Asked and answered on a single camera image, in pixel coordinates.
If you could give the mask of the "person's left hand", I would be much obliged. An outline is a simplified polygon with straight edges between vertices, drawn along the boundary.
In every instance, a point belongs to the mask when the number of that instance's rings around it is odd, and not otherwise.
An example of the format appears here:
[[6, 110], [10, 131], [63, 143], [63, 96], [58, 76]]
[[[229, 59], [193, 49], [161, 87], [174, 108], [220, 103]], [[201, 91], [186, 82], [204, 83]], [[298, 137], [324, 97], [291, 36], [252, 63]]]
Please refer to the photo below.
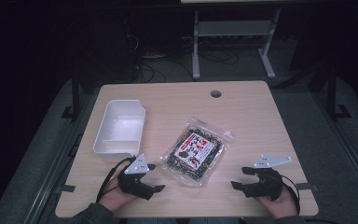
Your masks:
[[136, 200], [136, 197], [131, 194], [124, 193], [118, 186], [117, 178], [114, 177], [105, 187], [103, 196], [101, 197], [99, 203], [111, 212], [116, 212], [122, 206], [134, 200]]

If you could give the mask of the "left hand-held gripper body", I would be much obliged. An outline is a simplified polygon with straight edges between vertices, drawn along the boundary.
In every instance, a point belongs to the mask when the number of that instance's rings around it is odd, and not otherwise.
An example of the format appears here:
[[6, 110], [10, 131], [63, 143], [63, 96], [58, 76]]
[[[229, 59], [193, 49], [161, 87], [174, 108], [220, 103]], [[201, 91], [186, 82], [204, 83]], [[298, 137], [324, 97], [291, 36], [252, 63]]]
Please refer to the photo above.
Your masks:
[[155, 190], [141, 181], [141, 178], [149, 171], [150, 168], [144, 153], [133, 158], [131, 163], [118, 176], [118, 184], [121, 191], [141, 199], [149, 200], [155, 193]]

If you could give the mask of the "black metal stand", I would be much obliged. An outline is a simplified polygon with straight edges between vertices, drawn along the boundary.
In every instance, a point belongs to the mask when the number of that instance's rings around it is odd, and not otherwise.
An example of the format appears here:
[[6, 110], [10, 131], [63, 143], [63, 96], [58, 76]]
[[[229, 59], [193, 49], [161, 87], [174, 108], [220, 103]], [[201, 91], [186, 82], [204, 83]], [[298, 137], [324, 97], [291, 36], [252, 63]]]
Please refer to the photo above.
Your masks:
[[326, 111], [329, 117], [337, 121], [338, 119], [350, 118], [351, 114], [345, 105], [336, 103], [337, 93], [337, 71], [334, 65], [330, 64], [327, 76], [327, 94], [326, 94]]
[[80, 112], [79, 82], [76, 73], [72, 74], [71, 87], [72, 104], [64, 109], [64, 111], [62, 112], [62, 118], [70, 119], [72, 122], [74, 122]]

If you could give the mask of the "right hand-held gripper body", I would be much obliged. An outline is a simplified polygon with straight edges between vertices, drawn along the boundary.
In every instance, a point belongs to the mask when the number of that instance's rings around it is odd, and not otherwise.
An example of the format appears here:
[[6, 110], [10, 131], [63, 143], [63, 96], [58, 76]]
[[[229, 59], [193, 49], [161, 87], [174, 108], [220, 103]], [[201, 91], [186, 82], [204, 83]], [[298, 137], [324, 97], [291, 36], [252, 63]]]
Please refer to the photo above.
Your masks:
[[281, 196], [282, 188], [292, 189], [282, 181], [282, 175], [274, 170], [275, 166], [288, 163], [291, 157], [277, 157], [261, 155], [260, 159], [252, 166], [255, 168], [255, 176], [259, 178], [257, 183], [244, 185], [243, 193], [250, 197], [270, 197], [275, 201]]

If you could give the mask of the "white plastic bin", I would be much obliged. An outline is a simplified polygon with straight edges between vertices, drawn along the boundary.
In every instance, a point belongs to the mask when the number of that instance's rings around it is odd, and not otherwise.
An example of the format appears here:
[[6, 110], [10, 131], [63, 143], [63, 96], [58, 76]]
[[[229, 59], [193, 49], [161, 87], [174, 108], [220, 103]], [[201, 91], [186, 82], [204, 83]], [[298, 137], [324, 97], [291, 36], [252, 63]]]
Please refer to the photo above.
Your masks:
[[144, 126], [145, 109], [139, 100], [110, 101], [94, 142], [94, 153], [106, 162], [137, 156]]

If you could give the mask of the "person's right hand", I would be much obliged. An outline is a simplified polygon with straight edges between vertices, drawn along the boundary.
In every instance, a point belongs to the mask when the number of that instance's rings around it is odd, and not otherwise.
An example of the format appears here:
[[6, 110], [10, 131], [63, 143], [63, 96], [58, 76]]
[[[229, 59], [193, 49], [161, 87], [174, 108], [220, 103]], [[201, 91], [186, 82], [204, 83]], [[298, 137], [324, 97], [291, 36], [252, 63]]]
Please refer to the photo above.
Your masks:
[[275, 201], [268, 197], [255, 197], [255, 200], [263, 205], [274, 218], [298, 215], [295, 199], [287, 188], [282, 188], [281, 196]]

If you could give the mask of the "aluminium floor rail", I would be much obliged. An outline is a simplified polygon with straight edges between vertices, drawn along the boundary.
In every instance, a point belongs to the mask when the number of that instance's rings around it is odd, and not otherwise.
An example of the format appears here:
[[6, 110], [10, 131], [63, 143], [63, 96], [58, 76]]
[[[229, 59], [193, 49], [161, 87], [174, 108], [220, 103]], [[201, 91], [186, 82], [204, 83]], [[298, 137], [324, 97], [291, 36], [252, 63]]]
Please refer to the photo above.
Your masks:
[[324, 118], [326, 119], [330, 128], [333, 130], [339, 143], [342, 145], [343, 150], [347, 154], [347, 157], [351, 163], [352, 169], [358, 177], [358, 154], [349, 137], [344, 133], [343, 129], [339, 124], [339, 121], [341, 119], [351, 119], [351, 114], [349, 113], [345, 105], [338, 105], [338, 112], [336, 112], [336, 107], [333, 106], [333, 113], [330, 113], [328, 111], [327, 102], [320, 93], [313, 93], [312, 97], [314, 98], [316, 105], [322, 111]]
[[72, 97], [59, 96], [53, 102], [24, 158], [29, 173], [27, 180], [35, 190], [23, 224], [39, 222], [59, 182], [66, 179], [66, 170], [72, 164], [72, 152], [80, 143], [96, 96], [82, 94], [77, 117], [63, 118], [62, 113], [70, 108], [71, 100]]

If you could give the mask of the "clear dried seaweed packet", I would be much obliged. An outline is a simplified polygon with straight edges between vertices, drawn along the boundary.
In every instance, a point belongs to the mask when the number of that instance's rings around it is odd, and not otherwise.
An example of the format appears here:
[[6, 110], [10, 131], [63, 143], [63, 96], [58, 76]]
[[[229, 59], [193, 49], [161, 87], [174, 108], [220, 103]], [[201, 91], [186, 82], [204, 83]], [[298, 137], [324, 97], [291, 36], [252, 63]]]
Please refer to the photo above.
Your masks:
[[163, 171], [181, 183], [204, 187], [221, 155], [234, 142], [229, 130], [190, 119], [172, 147], [159, 158]]

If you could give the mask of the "white metal table frame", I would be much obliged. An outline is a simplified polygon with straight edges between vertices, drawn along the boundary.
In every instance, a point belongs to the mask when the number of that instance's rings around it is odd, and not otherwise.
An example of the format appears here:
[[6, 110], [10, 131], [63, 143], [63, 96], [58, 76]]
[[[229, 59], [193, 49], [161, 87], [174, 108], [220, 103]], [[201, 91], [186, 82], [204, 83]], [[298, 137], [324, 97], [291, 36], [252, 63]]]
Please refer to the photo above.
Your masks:
[[263, 48], [258, 50], [259, 58], [264, 66], [268, 78], [276, 77], [269, 61], [269, 47], [272, 42], [281, 10], [278, 8], [270, 20], [262, 21], [200, 21], [199, 12], [194, 14], [193, 25], [193, 52], [192, 52], [192, 78], [200, 79], [199, 38], [214, 36], [264, 36], [266, 38]]

